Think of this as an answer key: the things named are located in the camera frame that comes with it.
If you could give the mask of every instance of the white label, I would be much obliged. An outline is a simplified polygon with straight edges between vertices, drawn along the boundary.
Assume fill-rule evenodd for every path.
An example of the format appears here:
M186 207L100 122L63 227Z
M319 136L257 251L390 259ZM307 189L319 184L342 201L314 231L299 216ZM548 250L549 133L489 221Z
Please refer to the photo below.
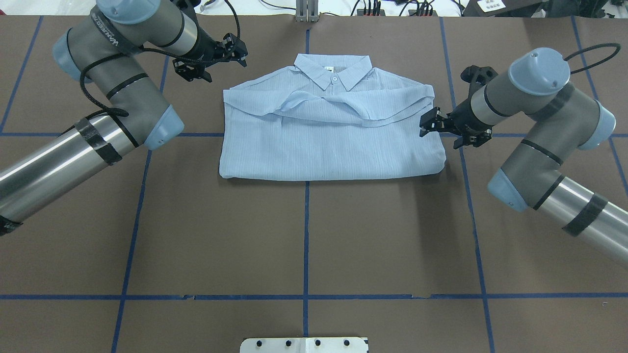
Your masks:
M477 4L480 6L480 9L486 13L506 8L502 0L480 0Z

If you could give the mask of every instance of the striped fabric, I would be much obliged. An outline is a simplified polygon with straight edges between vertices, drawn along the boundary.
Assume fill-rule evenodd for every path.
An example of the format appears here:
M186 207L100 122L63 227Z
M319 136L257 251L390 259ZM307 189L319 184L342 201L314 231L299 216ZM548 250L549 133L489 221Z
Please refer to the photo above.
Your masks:
M224 178L387 179L445 165L438 133L419 137L434 91L369 57L299 54L295 65L224 90Z

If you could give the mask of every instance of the folded shirt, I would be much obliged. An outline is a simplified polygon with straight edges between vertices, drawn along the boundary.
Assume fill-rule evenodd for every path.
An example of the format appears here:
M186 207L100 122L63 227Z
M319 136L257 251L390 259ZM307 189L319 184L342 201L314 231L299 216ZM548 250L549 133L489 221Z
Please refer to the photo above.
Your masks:
M224 91L224 178L355 180L434 174L438 133L420 137L430 85L369 57L299 54L295 66Z

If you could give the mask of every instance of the blue plastic cap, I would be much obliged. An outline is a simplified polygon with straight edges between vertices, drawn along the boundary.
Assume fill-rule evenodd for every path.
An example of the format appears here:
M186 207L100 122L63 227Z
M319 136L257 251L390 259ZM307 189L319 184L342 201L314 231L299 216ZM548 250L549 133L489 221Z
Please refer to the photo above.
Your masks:
M170 105L153 128L144 144L148 149L158 149L183 131L183 121Z
M534 49L508 68L512 84L531 95L555 94L567 84L569 76L569 64L551 48Z
M516 211L523 212L528 207L521 194L501 169L490 180L489 192Z
M96 0L96 5L111 21L137 24L157 12L161 0Z
M615 116L613 113L603 107L599 101L596 100L596 102L600 106L600 119L597 121L597 127L589 140L579 145L578 149L588 150L596 148L600 143L606 141L615 129Z
M70 47L68 46L68 30L59 40L52 46L52 56L55 58L57 65L67 73L71 78L78 81L80 79L80 70L77 64L74 63L74 59L70 54ZM92 80L85 78L85 83L89 84Z

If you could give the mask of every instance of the metal bracket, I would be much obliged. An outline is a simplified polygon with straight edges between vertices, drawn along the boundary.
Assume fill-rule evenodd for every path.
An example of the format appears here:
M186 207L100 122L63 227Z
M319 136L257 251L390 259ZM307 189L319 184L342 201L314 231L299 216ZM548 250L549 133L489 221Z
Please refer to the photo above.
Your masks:
M240 353L368 353L369 340L361 337L246 339Z
M297 22L318 22L318 0L296 0Z

